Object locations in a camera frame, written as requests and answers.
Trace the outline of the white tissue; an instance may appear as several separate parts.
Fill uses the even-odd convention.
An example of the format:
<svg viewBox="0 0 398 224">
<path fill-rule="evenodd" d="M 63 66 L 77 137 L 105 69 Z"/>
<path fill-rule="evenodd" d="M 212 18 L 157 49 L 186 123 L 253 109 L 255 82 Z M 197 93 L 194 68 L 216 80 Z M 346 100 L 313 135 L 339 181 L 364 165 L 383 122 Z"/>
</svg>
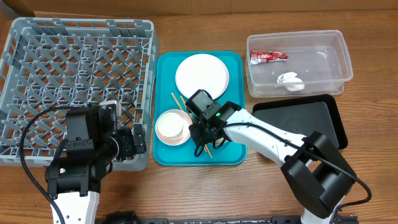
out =
<svg viewBox="0 0 398 224">
<path fill-rule="evenodd" d="M 305 88 L 303 81 L 297 77 L 295 72 L 287 72 L 278 76 L 277 83 L 285 83 L 285 87 L 290 92 L 302 91 Z"/>
</svg>

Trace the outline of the grey bowl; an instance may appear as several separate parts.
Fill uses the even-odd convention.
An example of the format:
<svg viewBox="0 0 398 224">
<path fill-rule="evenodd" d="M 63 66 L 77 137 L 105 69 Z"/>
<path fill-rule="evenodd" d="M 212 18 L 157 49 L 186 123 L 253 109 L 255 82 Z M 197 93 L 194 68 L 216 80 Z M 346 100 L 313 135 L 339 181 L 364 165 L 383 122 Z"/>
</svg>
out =
<svg viewBox="0 0 398 224">
<path fill-rule="evenodd" d="M 215 145 L 219 146 L 224 141 L 224 138 L 219 138 L 215 141 Z"/>
</svg>

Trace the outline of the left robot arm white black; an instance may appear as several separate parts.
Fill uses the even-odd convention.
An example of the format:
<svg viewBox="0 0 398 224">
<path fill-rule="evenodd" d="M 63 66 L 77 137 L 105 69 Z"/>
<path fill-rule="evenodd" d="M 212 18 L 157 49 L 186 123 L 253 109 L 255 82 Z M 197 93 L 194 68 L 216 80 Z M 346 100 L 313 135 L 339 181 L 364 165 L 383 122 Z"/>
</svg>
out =
<svg viewBox="0 0 398 224">
<path fill-rule="evenodd" d="M 84 133 L 64 140 L 45 171 L 54 223 L 94 223 L 101 181 L 114 170 L 141 171 L 148 164 L 146 132 L 141 124 L 116 134 Z"/>
</svg>

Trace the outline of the white cup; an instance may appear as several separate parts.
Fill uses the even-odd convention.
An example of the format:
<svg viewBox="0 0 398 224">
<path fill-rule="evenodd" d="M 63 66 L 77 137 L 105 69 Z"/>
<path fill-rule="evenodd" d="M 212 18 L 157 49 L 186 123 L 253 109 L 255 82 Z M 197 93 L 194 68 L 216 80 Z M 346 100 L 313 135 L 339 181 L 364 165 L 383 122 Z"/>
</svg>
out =
<svg viewBox="0 0 398 224">
<path fill-rule="evenodd" d="M 158 119 L 159 133 L 165 138 L 177 139 L 183 131 L 183 119 L 174 112 L 167 112 Z"/>
</svg>

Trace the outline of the red snack wrapper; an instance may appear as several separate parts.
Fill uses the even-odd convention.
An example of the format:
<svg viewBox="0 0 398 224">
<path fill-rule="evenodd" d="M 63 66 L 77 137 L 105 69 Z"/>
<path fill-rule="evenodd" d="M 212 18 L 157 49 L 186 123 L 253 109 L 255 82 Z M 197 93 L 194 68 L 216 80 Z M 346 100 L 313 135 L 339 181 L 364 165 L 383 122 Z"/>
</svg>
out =
<svg viewBox="0 0 398 224">
<path fill-rule="evenodd" d="M 268 51 L 268 50 L 252 50 L 250 52 L 251 65 L 267 62 L 281 62 L 288 59 L 288 55 L 284 52 Z"/>
</svg>

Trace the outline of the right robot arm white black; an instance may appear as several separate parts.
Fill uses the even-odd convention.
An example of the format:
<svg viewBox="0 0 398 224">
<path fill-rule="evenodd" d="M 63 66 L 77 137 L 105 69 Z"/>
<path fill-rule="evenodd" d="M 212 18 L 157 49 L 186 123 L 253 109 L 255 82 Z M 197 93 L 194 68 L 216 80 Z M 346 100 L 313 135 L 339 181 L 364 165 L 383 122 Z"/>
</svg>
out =
<svg viewBox="0 0 398 224">
<path fill-rule="evenodd" d="M 202 130 L 251 147 L 278 164 L 305 208 L 302 223 L 335 221 L 356 174 L 325 135 L 315 131 L 304 136 L 281 130 L 230 101 L 220 105 L 188 100 L 186 107 L 198 118 Z"/>
</svg>

